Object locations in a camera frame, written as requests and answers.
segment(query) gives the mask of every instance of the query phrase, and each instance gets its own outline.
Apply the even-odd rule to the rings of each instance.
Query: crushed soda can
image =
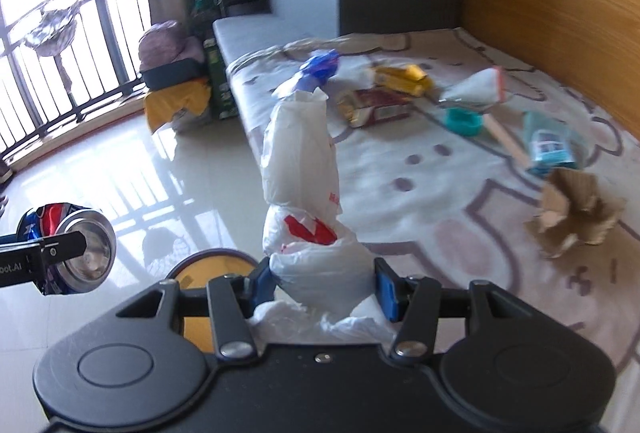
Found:
[[[408,117],[412,100],[407,95],[375,87],[342,92],[336,105],[351,127],[364,127]]]
[[[39,239],[80,231],[86,240],[82,256],[49,265],[43,282],[44,295],[91,292],[107,278],[116,254],[116,236],[101,212],[69,203],[47,204],[28,210],[18,224],[17,241]]]

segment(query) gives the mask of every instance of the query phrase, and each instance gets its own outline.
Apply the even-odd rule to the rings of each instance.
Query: teal plastic container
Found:
[[[448,108],[444,124],[453,133],[473,137],[482,130],[482,115],[468,109]]]

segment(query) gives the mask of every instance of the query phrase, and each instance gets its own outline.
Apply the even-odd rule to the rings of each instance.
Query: wooden wall panel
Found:
[[[640,0],[464,0],[463,26],[581,91],[640,137]]]

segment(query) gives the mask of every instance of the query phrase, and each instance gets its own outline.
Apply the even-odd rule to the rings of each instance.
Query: light blue package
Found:
[[[561,121],[527,111],[523,137],[531,159],[531,174],[546,177],[553,168],[582,169],[584,139]]]

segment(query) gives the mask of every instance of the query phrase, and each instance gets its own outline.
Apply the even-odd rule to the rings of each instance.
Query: label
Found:
[[[16,261],[13,265],[1,265],[0,274],[12,274],[14,272],[20,272],[22,270],[22,263]]]
[[[381,108],[376,108],[376,120],[385,120],[405,113],[408,113],[406,106],[382,106]]]

